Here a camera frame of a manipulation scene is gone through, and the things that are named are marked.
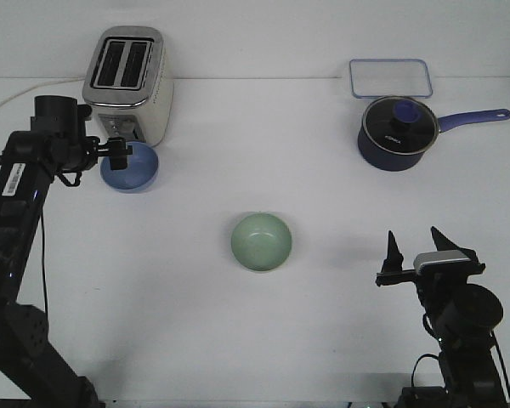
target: pan handle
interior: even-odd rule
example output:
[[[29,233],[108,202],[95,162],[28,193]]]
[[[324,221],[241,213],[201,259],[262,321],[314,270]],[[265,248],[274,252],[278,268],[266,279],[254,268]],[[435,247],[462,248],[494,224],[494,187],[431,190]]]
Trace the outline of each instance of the pan handle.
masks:
[[[479,110],[439,117],[439,128],[443,133],[469,123],[506,121],[508,119],[510,119],[510,110],[508,109]]]

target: sticker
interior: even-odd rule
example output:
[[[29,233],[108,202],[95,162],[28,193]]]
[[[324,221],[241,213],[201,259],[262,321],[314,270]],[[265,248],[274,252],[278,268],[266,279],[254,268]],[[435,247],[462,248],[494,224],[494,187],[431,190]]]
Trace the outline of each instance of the sticker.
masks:
[[[3,188],[2,196],[13,197],[19,187],[20,178],[25,171],[25,163],[15,163],[11,167],[11,173],[9,173],[8,182]]]

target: saucepan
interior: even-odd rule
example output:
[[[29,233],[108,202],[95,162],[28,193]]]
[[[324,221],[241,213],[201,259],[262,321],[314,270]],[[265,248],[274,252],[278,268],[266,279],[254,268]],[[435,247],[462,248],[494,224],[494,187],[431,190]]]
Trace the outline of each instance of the saucepan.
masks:
[[[478,110],[438,118],[426,105],[408,97],[386,96],[365,110],[357,138],[361,155],[388,171],[418,163],[440,133],[469,123],[506,121],[510,110]]]

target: stainless steel toaster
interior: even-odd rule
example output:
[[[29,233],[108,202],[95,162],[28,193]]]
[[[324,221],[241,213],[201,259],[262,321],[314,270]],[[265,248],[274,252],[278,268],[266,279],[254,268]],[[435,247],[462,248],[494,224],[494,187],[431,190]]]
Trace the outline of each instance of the stainless steel toaster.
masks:
[[[108,137],[158,144],[173,96],[161,33],[134,25],[105,31],[94,50],[82,95]]]

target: white tabletop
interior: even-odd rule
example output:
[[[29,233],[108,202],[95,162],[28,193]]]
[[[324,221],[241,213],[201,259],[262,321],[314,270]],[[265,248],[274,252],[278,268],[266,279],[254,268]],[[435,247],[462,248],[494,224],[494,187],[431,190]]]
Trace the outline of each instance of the white tabletop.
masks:
[[[0,100],[42,80],[0,80]],[[510,78],[433,80],[437,116],[510,109]],[[0,151],[28,129],[33,97],[81,101],[80,82],[0,109]],[[341,79],[177,80],[160,173],[144,193],[57,180],[44,208],[50,340],[103,399],[396,400],[416,358],[437,353],[412,284],[380,287],[395,233],[411,267],[434,225],[476,250],[471,279],[501,300],[510,376],[510,120],[439,136],[413,168],[367,164],[356,139],[367,103]],[[102,137],[95,122],[88,133]],[[291,256],[255,274],[229,238],[267,211]],[[20,303],[42,307],[39,234]],[[419,367],[420,385],[440,385]],[[22,393],[0,374],[0,397]]]

